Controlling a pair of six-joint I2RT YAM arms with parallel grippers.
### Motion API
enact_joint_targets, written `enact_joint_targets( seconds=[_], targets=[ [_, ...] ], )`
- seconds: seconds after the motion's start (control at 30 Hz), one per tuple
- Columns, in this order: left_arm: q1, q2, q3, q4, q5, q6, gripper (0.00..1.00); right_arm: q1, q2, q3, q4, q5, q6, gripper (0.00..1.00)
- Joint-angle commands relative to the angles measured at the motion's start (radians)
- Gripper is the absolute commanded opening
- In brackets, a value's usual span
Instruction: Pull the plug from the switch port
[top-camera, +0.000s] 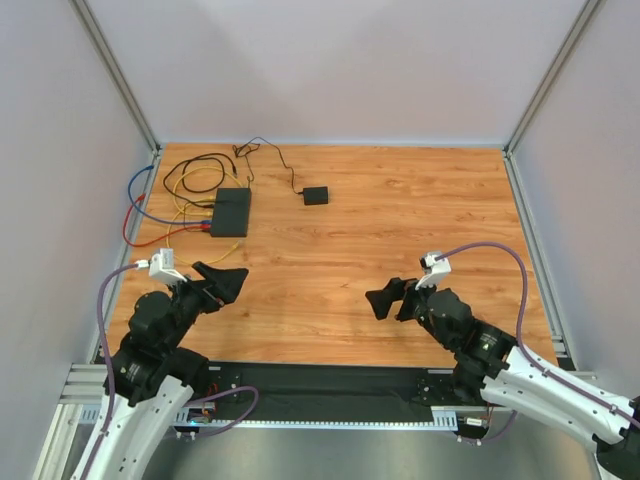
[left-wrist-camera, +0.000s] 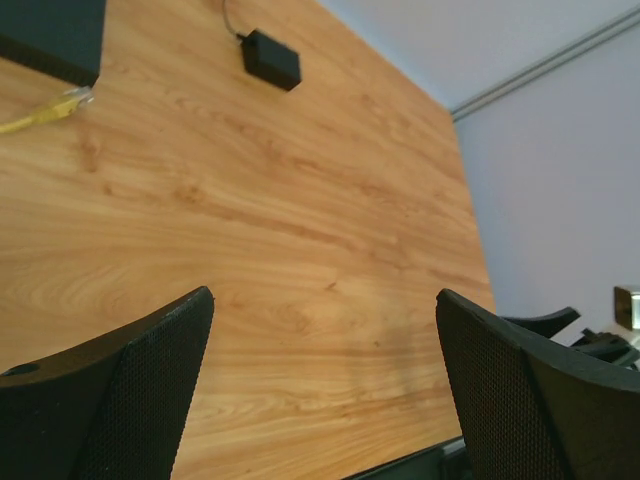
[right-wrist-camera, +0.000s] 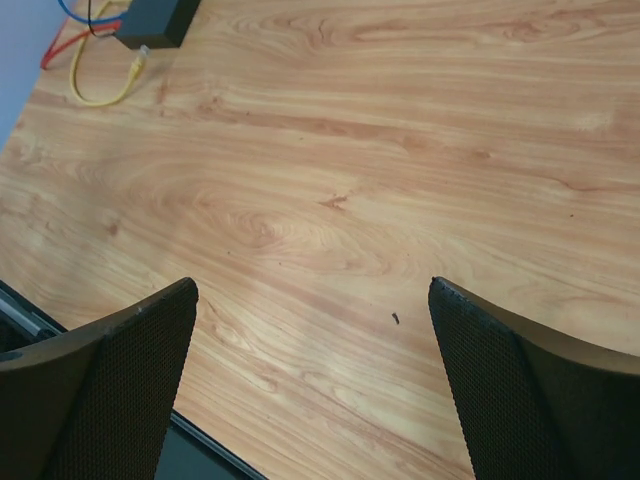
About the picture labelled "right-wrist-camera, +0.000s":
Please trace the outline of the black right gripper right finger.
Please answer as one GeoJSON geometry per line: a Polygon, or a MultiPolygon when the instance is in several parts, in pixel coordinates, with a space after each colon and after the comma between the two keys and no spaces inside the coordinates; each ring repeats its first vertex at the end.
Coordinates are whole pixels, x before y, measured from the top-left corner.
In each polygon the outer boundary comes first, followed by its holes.
{"type": "Polygon", "coordinates": [[[638,357],[443,277],[428,306],[475,478],[638,478],[638,357]]]}

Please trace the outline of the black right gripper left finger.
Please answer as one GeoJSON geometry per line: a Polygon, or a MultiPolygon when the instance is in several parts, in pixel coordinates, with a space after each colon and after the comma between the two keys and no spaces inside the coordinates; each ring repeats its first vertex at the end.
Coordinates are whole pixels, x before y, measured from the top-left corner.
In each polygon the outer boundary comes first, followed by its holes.
{"type": "Polygon", "coordinates": [[[1,355],[4,479],[151,479],[196,320],[183,278],[1,355]]]}

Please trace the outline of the black TP-Link network switch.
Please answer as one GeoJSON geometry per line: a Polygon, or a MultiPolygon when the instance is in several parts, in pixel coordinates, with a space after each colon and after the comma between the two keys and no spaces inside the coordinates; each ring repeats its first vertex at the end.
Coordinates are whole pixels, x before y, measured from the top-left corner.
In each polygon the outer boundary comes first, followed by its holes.
{"type": "Polygon", "coordinates": [[[130,50],[180,48],[200,0],[134,0],[115,33],[130,50]]]}

